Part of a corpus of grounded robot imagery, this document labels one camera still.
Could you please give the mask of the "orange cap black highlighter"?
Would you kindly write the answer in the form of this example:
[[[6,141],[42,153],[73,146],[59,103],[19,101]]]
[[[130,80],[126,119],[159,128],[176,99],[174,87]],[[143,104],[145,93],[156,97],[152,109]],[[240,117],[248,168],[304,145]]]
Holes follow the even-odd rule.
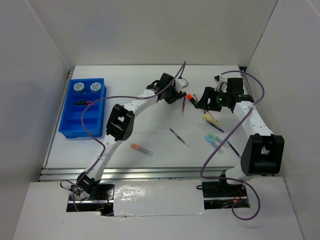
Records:
[[[188,94],[186,97],[194,107],[197,106],[197,101],[194,99],[194,97],[191,94]]]

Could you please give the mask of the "purple cap black highlighter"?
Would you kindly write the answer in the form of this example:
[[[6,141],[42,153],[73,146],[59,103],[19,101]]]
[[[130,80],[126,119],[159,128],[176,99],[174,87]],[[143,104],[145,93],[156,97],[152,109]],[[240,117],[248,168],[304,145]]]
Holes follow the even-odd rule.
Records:
[[[80,101],[75,101],[74,105],[75,106],[85,106],[85,105],[90,105],[92,103],[93,103],[92,100],[80,100]]]

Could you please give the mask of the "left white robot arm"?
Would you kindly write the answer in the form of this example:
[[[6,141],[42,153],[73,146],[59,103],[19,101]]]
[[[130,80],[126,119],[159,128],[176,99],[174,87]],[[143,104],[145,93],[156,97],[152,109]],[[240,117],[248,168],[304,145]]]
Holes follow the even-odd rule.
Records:
[[[188,85],[186,79],[164,73],[159,80],[148,85],[139,96],[127,96],[130,102],[124,105],[115,104],[106,124],[103,141],[88,133],[102,146],[102,150],[96,160],[78,176],[72,193],[75,194],[79,189],[88,200],[97,197],[104,169],[120,144],[132,135],[135,117],[158,101],[165,100],[169,104],[175,102]]]

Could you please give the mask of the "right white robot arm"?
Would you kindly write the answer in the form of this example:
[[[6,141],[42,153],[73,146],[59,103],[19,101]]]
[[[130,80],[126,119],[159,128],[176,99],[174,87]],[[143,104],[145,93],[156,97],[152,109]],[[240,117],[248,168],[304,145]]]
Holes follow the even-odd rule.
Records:
[[[281,169],[285,140],[275,135],[264,123],[256,109],[256,101],[245,94],[243,80],[232,77],[225,80],[226,89],[221,90],[223,81],[216,87],[205,87],[198,109],[219,112],[228,108],[239,120],[247,136],[240,163],[222,173],[218,190],[223,196],[230,196],[236,185],[257,176],[277,175]]]

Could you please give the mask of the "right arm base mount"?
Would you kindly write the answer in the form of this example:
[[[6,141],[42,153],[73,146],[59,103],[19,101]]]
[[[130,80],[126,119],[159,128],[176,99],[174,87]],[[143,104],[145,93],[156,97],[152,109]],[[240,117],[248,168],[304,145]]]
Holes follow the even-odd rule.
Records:
[[[202,191],[205,210],[248,208],[247,191],[241,184],[231,185],[219,181],[204,181],[196,186]]]

